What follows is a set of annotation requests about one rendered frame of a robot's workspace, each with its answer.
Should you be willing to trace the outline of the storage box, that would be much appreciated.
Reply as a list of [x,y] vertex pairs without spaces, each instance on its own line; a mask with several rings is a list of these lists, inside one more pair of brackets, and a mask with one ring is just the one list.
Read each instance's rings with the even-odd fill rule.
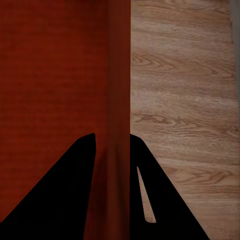
[[0,0],[0,224],[81,137],[83,240],[130,240],[131,0]]

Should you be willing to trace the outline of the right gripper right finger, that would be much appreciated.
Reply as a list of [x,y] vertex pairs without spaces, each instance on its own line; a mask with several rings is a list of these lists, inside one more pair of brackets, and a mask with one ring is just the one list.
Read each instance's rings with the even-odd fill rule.
[[[137,167],[156,223],[145,220]],[[144,141],[132,134],[129,240],[210,240]]]

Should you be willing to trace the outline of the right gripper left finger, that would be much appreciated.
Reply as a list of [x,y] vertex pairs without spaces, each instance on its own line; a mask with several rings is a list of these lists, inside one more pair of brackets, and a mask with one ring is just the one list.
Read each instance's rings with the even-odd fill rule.
[[79,138],[0,224],[0,240],[83,240],[96,136]]

